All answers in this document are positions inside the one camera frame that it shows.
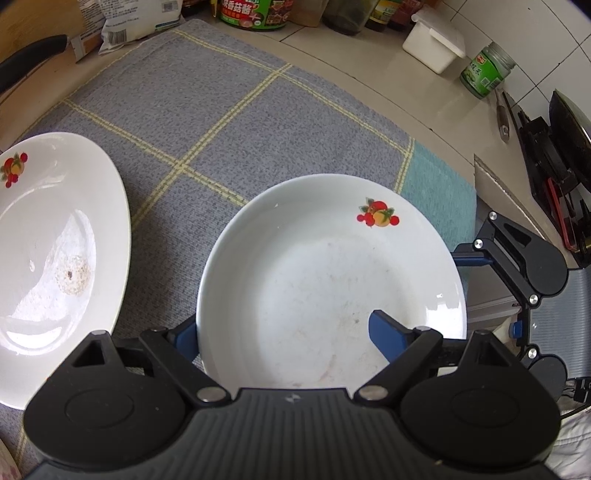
red cherry decal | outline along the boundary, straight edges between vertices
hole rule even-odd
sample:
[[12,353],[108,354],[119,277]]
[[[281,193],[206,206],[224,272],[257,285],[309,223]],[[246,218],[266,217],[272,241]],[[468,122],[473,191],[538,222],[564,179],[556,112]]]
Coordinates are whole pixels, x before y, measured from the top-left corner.
[[387,210],[388,209],[388,205],[386,205],[384,202],[380,202],[379,200],[377,202],[373,202],[371,204],[371,206],[373,207],[374,210]]

pan handle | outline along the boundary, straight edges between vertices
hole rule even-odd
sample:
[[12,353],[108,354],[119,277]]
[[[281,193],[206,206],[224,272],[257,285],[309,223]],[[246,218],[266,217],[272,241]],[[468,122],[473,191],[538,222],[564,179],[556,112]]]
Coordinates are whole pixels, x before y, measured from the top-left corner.
[[55,35],[27,45],[0,63],[0,94],[21,80],[42,61],[63,52],[68,45],[66,35]]

barcode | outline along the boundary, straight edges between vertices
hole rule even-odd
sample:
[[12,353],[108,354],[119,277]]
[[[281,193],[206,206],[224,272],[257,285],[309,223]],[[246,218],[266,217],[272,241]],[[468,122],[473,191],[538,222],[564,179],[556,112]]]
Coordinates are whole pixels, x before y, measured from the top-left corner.
[[120,43],[127,42],[127,30],[121,30],[119,32],[107,32],[109,34],[109,43],[111,45],[119,45]]
[[494,79],[491,84],[488,86],[489,90],[494,90],[496,88],[497,85],[499,85],[501,82],[501,79]]
[[176,0],[162,4],[162,13],[171,12],[173,10],[178,10],[178,2]]

gray placemat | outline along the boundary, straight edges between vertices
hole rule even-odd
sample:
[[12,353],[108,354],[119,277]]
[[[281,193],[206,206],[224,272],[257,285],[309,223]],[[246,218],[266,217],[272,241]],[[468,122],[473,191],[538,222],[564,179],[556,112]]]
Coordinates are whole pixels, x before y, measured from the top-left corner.
[[[293,177],[345,173],[392,188],[449,248],[474,232],[474,188],[441,159],[335,85],[198,20],[114,62],[26,136],[47,131],[90,138],[123,179],[133,234],[120,337],[194,313],[224,226]],[[0,438],[23,472],[37,463],[21,412],[0,406]]]

white container lid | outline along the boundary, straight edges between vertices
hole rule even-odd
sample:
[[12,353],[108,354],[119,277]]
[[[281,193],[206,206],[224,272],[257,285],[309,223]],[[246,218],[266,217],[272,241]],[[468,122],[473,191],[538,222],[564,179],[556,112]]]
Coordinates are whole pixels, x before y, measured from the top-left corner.
[[413,14],[413,22],[421,23],[429,28],[430,35],[444,44],[461,59],[466,56],[464,36],[451,23],[439,16],[430,6],[425,5]]

